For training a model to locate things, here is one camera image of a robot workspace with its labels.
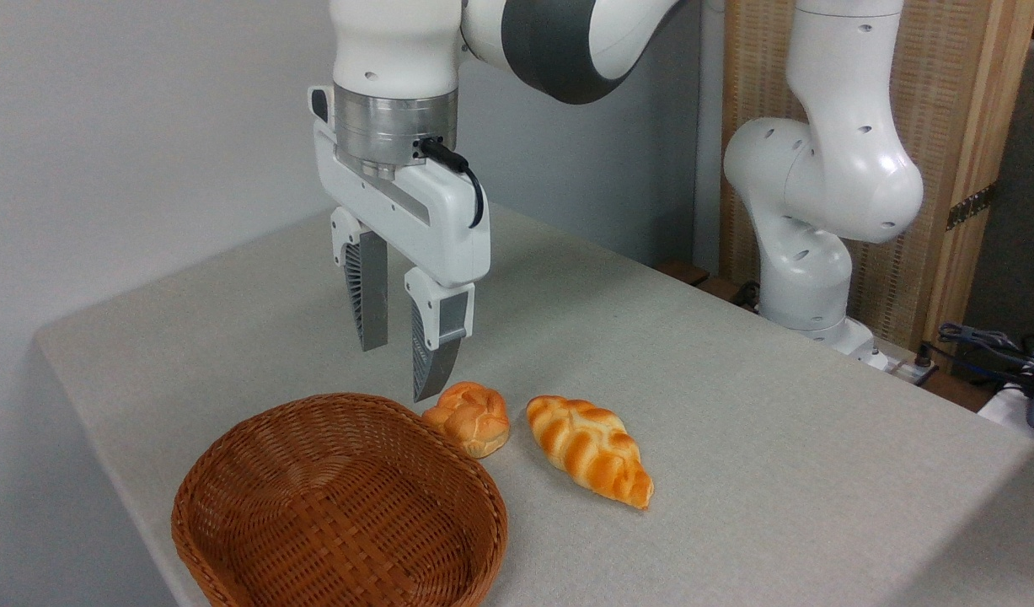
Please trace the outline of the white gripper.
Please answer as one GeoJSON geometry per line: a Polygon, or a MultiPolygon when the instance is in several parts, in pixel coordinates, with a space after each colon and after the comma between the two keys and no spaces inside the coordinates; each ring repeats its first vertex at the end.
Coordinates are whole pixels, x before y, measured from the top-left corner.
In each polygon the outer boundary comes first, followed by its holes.
{"type": "Polygon", "coordinates": [[[421,152],[429,138],[454,142],[458,93],[381,99],[329,84],[311,88],[308,107],[321,184],[340,205],[330,216],[333,259],[344,273],[360,346],[388,341],[389,243],[414,265],[404,274],[413,399],[439,395],[460,342],[473,335],[472,283],[490,269],[485,200],[468,176],[421,152]]]}

